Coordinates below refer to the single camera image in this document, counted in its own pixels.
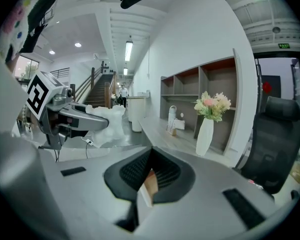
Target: tree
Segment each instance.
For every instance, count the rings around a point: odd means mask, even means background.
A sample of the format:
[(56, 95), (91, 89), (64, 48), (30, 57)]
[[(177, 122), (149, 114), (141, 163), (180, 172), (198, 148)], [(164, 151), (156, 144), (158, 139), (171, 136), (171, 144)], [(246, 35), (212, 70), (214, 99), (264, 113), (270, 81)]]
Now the tree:
[(33, 75), (35, 74), (37, 69), (38, 69), (38, 64), (37, 65), (28, 64), (25, 67), (24, 73), (21, 73), (20, 76), (21, 76), (21, 78), (31, 79), (33, 77)]

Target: white vase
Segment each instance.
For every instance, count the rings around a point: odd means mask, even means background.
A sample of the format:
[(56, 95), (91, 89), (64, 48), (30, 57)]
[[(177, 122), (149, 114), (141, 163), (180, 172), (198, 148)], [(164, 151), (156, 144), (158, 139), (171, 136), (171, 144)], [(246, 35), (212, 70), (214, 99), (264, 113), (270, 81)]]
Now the white vase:
[(212, 136), (214, 135), (214, 121), (204, 118), (200, 127), (198, 140), (196, 142), (195, 152), (198, 156), (203, 157), (210, 147)]

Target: chair backrest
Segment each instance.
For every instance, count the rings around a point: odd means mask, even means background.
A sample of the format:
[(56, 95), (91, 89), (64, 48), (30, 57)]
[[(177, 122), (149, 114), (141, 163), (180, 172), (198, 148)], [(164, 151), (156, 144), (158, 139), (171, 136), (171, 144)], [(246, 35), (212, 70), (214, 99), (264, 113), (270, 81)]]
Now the chair backrest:
[(300, 148), (300, 108), (295, 100), (268, 97), (265, 112), (254, 118), (250, 156), (242, 176), (280, 191)]

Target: window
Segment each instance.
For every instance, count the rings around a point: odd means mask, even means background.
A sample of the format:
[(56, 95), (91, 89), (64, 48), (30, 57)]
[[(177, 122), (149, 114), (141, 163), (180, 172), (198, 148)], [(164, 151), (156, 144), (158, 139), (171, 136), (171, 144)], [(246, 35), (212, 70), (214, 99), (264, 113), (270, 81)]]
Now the window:
[(15, 65), (16, 78), (31, 79), (39, 67), (39, 62), (20, 56)]

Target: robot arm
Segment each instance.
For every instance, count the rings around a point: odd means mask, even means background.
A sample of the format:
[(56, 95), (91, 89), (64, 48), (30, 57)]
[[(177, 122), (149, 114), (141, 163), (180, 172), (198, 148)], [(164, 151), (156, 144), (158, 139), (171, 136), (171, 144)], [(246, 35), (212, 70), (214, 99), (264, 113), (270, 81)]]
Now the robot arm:
[(26, 105), (46, 136), (41, 149), (61, 150), (68, 138), (84, 137), (88, 131), (101, 131), (109, 126), (107, 119), (87, 114), (86, 105), (74, 102), (72, 89), (49, 72), (37, 71), (27, 93)]

